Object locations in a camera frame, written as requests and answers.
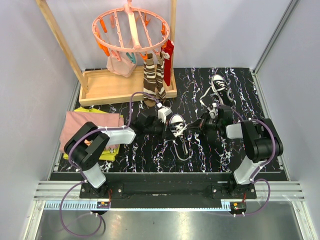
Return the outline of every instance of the folded cloth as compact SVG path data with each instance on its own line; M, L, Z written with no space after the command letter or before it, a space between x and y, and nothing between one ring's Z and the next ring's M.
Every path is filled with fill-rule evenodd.
M110 148L108 150L104 150L101 154L101 156L99 157L99 160L104 160L104 161L114 161L116 160L116 156L118 155L119 153L119 148L120 146L118 146L117 148L113 149L113 148ZM69 156L64 153L63 154L63 158L68 160L69 159Z
M64 153L66 143L76 134L76 132L86 123L93 122L101 127L120 127L124 125L124 119L119 113L106 113L97 109L76 109L67 111L64 127L60 135L60 152ZM106 149L116 149L118 145L111 145Z

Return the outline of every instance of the pink cloth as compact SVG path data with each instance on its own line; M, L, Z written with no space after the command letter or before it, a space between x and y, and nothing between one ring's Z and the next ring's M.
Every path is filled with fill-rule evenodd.
M64 153L66 143L86 123L93 122L101 127L119 127L124 125L124 118L118 113L93 113L67 111L64 127L60 135L60 152ZM116 149L118 145L111 145L106 149Z

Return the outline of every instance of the sneaker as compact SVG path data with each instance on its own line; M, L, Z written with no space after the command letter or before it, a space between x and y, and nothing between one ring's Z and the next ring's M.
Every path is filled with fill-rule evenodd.
M180 161L187 161L189 159L189 152L187 148L187 139L184 131L187 128L185 120L181 115L173 115L169 121L169 126L172 134L175 136L173 140L173 146L175 154Z
M215 95L218 96L221 104L233 106L234 100L231 97L230 87L221 75L216 74L212 77L211 88Z

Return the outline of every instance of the clothes drying rack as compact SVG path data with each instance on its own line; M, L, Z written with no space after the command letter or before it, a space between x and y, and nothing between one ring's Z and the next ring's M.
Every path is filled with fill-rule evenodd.
M89 71L82 72L50 7L47 4L47 0L36 0L36 3L39 6L45 20L47 21L52 33L54 34L56 40L58 41L62 51L64 52L76 77L78 78L81 84L81 89L79 94L79 103L82 106L125 103L130 101L131 95L133 93L142 92L143 77L144 77L143 66L137 66L135 70L132 72L131 76L129 77L124 77L124 76L112 73L107 69L89 70ZM131 19L132 16L128 14L128 12L130 11L130 9L128 10L128 5L133 12L137 11L139 13L139 16L141 17L141 19L143 18L142 13L144 13L145 15L149 14L162 21L162 31L163 31L162 38L163 39L161 42L158 42L157 44L152 45L149 37L147 37L150 46L142 47L139 44L138 38L135 37L135 32L132 31L132 29L137 30L137 28L135 26L135 21ZM171 41L173 42L175 41L177 0L171 0L170 26L158 14L148 10L132 7L131 0L128 0L128 5L126 4L126 6L124 7L109 10L101 14L96 18L96 20L92 25L92 31L94 33L94 37L97 40L99 46L104 50L106 54L107 54L107 52L105 51L106 48L111 49L112 51L111 54L114 54L114 55L117 55L117 51L128 52L128 53L133 53L133 52L143 53L146 51L153 50L154 53L157 53L155 50L161 47L169 37ZM102 39L99 38L97 34L95 34L96 32L95 24L97 24L97 22L101 20L103 16L110 13L117 14L117 12L120 12L120 11L125 11L128 14L132 41L133 41L133 48L121 49L114 45L110 45L109 43L103 42ZM143 26L148 36L146 24L143 24ZM171 84L170 86L167 86L163 82L163 86L166 90L167 98L175 98L177 96L177 86L176 86L175 75L173 71L173 61L174 61L174 55L172 55L171 57ZM141 101L141 100L143 100L142 94L136 94L133 97L133 101Z

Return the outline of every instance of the red sock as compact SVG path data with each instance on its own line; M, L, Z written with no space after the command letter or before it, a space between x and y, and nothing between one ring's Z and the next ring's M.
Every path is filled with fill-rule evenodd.
M166 47L163 49L165 53L169 54L169 59L164 59L164 82L167 86L170 86L171 82L171 58L174 52L174 45L170 40L166 41Z

